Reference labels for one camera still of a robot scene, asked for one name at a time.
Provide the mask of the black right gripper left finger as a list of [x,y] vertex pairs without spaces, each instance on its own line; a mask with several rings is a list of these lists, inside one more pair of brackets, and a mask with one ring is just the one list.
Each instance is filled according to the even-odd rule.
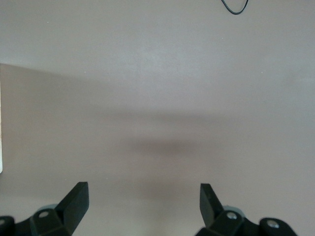
[[29,218],[15,222],[0,217],[2,236],[71,236],[89,208],[89,185],[78,182],[58,203],[41,207]]

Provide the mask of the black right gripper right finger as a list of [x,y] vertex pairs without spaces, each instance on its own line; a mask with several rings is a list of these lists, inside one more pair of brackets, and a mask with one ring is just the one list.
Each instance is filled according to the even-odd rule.
[[262,218],[258,224],[231,206],[223,206],[208,183],[200,185],[199,208],[205,227],[198,236],[295,236],[297,233],[277,218]]

